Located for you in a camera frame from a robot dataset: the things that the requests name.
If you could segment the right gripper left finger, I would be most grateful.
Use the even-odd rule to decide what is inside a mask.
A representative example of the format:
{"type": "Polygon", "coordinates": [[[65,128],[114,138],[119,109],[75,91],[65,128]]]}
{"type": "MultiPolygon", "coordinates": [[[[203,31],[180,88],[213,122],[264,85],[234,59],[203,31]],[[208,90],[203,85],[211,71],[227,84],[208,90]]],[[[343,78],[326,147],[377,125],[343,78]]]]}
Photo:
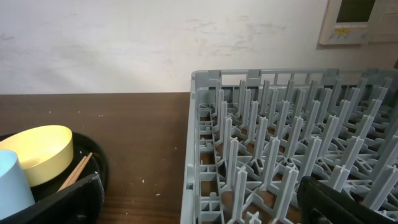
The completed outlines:
{"type": "Polygon", "coordinates": [[[104,188],[99,174],[90,174],[1,224],[96,223],[104,205],[104,188]]]}

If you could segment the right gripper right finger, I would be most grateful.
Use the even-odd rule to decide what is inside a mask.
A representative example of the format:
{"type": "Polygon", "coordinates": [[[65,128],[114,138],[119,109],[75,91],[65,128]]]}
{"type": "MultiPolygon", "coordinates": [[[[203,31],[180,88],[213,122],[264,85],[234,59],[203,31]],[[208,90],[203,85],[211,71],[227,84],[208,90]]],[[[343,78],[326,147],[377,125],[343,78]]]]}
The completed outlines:
{"type": "Polygon", "coordinates": [[[305,176],[300,181],[297,201],[303,224],[395,223],[310,176],[305,176]]]}

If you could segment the wooden chopstick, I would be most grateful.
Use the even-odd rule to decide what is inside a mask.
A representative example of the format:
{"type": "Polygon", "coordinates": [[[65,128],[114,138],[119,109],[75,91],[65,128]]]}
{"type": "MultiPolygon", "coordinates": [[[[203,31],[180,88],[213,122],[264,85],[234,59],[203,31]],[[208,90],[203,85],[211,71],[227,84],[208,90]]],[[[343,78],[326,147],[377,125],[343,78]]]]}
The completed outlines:
{"type": "Polygon", "coordinates": [[[85,166],[87,165],[87,163],[89,162],[89,160],[91,159],[93,153],[89,153],[86,157],[86,160],[82,163],[82,165],[80,166],[80,168],[78,169],[77,173],[73,176],[73,178],[71,179],[71,181],[69,182],[69,185],[73,184],[76,182],[77,178],[80,176],[80,174],[83,172],[83,169],[85,168],[85,166]]]}
{"type": "Polygon", "coordinates": [[[72,173],[67,177],[66,181],[61,185],[61,187],[58,189],[58,192],[61,191],[62,189],[64,189],[65,187],[67,187],[69,185],[69,182],[71,181],[71,179],[73,178],[73,176],[77,173],[78,169],[80,168],[80,166],[82,165],[82,163],[86,160],[86,156],[84,156],[81,161],[78,163],[78,165],[74,168],[74,170],[72,171],[72,173]]]}

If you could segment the yellow bowl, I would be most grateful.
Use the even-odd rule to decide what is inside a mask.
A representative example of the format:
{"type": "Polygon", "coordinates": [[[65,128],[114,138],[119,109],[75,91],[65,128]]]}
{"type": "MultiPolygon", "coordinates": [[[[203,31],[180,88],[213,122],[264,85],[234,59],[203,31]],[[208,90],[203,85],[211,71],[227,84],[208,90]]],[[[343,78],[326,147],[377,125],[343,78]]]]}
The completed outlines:
{"type": "Polygon", "coordinates": [[[1,149],[18,156],[31,187],[60,175],[73,160],[72,131],[61,125],[31,128],[1,141],[1,149]]]}

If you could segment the blue cup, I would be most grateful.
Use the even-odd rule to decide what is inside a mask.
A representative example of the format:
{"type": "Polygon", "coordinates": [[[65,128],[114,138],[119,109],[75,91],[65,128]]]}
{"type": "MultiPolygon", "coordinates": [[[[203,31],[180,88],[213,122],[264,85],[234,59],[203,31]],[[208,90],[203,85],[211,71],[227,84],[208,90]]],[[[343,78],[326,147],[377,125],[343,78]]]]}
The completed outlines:
{"type": "Polygon", "coordinates": [[[10,150],[1,150],[1,220],[34,203],[30,185],[17,154],[10,150]]]}

